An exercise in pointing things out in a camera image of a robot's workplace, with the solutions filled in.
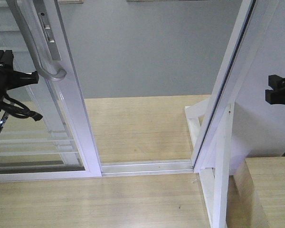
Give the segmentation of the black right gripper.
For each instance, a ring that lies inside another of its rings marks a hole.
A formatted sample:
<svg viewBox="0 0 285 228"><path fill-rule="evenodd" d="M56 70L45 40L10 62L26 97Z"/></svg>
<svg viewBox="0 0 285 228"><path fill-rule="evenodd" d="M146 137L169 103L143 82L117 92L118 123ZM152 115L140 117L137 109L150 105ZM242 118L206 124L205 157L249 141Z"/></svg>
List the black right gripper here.
<svg viewBox="0 0 285 228"><path fill-rule="evenodd" d="M265 101L271 105L285 105L285 78L278 75L269 75L268 85L272 89L265 90Z"/></svg>

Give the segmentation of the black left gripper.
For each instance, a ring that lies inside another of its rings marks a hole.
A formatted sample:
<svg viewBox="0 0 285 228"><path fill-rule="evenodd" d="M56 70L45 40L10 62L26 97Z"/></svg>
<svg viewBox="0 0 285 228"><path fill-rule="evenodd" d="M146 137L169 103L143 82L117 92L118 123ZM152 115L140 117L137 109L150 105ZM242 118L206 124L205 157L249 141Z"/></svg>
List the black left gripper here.
<svg viewBox="0 0 285 228"><path fill-rule="evenodd" d="M13 71L13 60L12 50L0 50L0 109L4 98L14 103L7 90L37 84L39 81L37 71L31 74Z"/></svg>

